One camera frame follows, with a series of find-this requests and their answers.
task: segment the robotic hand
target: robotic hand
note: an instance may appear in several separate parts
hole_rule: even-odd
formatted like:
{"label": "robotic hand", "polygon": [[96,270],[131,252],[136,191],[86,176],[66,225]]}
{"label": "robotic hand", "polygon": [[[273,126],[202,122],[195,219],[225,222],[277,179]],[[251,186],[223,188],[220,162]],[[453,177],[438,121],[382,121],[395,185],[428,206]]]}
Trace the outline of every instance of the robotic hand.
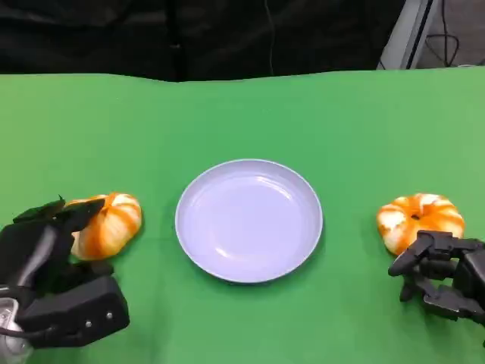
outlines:
{"label": "robotic hand", "polygon": [[[434,315],[454,321],[471,319],[485,326],[485,245],[481,241],[419,231],[417,240],[397,257],[388,272],[392,277],[404,277],[402,302],[418,293],[424,307]],[[430,280],[445,278],[453,279],[452,286],[435,287]]]}
{"label": "robotic hand", "polygon": [[48,203],[0,231],[0,363],[32,349],[81,347],[128,326],[127,302],[107,262],[70,264],[72,233],[104,200]]}

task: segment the green tablecloth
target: green tablecloth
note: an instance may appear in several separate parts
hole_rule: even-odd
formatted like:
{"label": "green tablecloth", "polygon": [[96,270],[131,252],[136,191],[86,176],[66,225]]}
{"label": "green tablecloth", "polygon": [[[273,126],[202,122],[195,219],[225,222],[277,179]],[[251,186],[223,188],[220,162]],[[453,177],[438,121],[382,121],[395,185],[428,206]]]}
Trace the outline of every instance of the green tablecloth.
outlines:
{"label": "green tablecloth", "polygon": [[[399,195],[442,193],[485,237],[485,69],[171,84],[106,75],[2,76],[0,223],[53,200],[137,196],[142,234],[114,260],[127,330],[31,363],[483,363],[485,330],[403,305],[377,233]],[[317,191],[326,229],[294,274],[255,287],[200,271],[174,233],[183,188],[266,158]]]}

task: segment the wire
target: wire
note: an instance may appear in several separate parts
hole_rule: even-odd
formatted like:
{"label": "wire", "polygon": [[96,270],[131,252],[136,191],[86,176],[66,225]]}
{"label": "wire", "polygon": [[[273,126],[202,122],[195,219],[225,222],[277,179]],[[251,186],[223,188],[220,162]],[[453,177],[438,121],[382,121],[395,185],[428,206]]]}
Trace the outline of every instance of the wire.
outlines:
{"label": "wire", "polygon": [[23,332],[23,331],[15,331],[15,330],[8,330],[7,328],[0,328],[0,335],[9,336],[9,337],[19,337],[20,339],[32,340],[32,339],[39,339],[41,337],[45,337],[55,331],[55,328],[50,327],[45,330],[41,331],[32,331],[32,332]]}
{"label": "wire", "polygon": [[446,25],[446,0],[441,0],[441,21],[443,22],[443,34],[445,36],[445,66],[450,67],[451,62],[448,63],[448,26]]}
{"label": "wire", "polygon": [[[445,36],[445,34],[429,34],[427,38],[437,38],[437,37],[443,37],[443,36]],[[452,57],[450,58],[448,64],[445,63],[445,60],[440,55],[438,55],[436,50],[427,41],[427,38],[424,41],[424,44],[431,51],[431,53],[433,53],[436,56],[436,58],[438,58],[443,63],[445,67],[455,67],[455,65],[453,64],[453,61],[455,60],[458,50],[460,49],[460,39],[457,36],[453,36],[452,34],[448,34],[448,37],[455,40],[455,50],[453,51]]]}
{"label": "wire", "polygon": [[268,5],[268,0],[264,0],[264,9],[266,9],[266,15],[268,16],[268,23],[270,24],[270,28],[271,28],[271,45],[270,45],[269,65],[270,65],[270,75],[274,76],[273,48],[274,48],[274,41],[276,39],[276,27],[274,26],[273,18],[271,16],[271,11],[270,11],[270,7]]}

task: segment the white and orange pumpkin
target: white and orange pumpkin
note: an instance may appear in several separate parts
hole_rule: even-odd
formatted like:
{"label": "white and orange pumpkin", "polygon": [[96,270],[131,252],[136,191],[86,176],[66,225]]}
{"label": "white and orange pumpkin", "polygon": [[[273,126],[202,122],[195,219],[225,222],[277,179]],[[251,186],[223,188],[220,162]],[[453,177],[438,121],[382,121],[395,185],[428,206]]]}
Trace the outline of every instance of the white and orange pumpkin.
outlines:
{"label": "white and orange pumpkin", "polygon": [[67,205],[105,199],[105,205],[82,231],[73,233],[71,252],[81,260],[99,260],[118,254],[142,225],[138,201],[126,193],[75,199]]}
{"label": "white and orange pumpkin", "polygon": [[448,231],[463,237],[465,221],[446,197],[417,193],[381,207],[377,227],[386,248],[399,255],[414,243],[419,230]]}

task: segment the black curtain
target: black curtain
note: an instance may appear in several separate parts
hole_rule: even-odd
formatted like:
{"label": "black curtain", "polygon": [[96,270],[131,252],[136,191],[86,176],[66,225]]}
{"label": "black curtain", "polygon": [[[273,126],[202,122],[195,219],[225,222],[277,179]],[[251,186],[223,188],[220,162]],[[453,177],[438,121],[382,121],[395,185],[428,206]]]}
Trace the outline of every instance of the black curtain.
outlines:
{"label": "black curtain", "polygon": [[181,81],[375,69],[404,1],[0,0],[0,73]]}

